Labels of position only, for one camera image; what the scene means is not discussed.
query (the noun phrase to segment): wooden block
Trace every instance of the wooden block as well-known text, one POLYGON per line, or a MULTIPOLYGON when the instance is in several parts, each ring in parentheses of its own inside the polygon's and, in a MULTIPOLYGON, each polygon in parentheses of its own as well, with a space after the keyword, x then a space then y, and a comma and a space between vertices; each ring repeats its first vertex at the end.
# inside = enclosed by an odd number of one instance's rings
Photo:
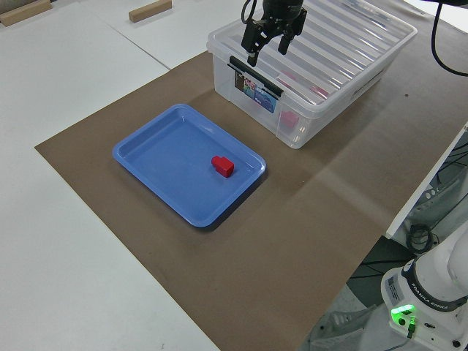
POLYGON ((159 0, 152 4, 140 7, 129 12, 129 18, 133 23, 157 15, 163 11, 173 8, 172 0, 159 0))
POLYGON ((4 26, 11 26, 14 23, 38 15, 51 8, 50 0, 37 0, 9 12, 2 13, 0 15, 0 22, 2 22, 4 26))

